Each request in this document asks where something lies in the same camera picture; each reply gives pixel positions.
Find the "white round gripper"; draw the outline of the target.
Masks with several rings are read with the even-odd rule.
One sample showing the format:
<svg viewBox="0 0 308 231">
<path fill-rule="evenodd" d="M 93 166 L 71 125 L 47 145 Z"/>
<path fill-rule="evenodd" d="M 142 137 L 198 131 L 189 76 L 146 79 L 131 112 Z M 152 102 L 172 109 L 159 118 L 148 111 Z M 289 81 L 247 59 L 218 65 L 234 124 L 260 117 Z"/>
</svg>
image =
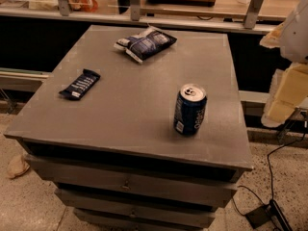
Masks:
<svg viewBox="0 0 308 231">
<path fill-rule="evenodd" d="M 269 128 L 282 125 L 308 96 L 308 0 L 300 0 L 284 23 L 260 40 L 266 48 L 279 48 L 291 65 L 276 69 L 261 122 Z"/>
</svg>

